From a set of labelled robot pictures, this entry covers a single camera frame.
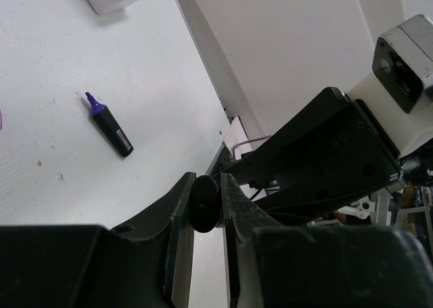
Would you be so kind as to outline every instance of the purple marker tip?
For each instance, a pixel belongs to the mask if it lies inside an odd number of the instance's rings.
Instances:
[[[99,103],[90,93],[86,93],[87,99],[92,106],[91,116],[101,112],[105,107],[104,104]]]

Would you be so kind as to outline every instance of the marker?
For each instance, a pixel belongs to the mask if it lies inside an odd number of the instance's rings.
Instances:
[[[86,96],[92,106],[90,115],[96,125],[123,158],[129,156],[134,148],[108,107],[99,103],[90,93],[86,93]]]

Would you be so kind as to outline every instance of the black cable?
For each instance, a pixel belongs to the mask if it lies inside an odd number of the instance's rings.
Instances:
[[[253,200],[258,196],[258,194],[259,194],[262,190],[263,190],[262,188],[261,188],[261,189],[258,189],[257,192],[254,193],[253,196],[251,196],[250,200],[253,201]]]

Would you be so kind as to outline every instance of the highlighter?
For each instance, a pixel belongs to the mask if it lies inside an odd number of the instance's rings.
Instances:
[[[91,105],[93,121],[123,158],[129,156],[134,148],[108,107],[99,103],[90,93],[86,93],[86,96]]]

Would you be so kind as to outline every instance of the white tabletop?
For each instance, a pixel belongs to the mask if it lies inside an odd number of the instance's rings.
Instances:
[[[203,174],[229,127],[175,0],[98,16],[87,0],[0,0],[0,223],[112,227]],[[116,155],[84,92],[135,150]]]

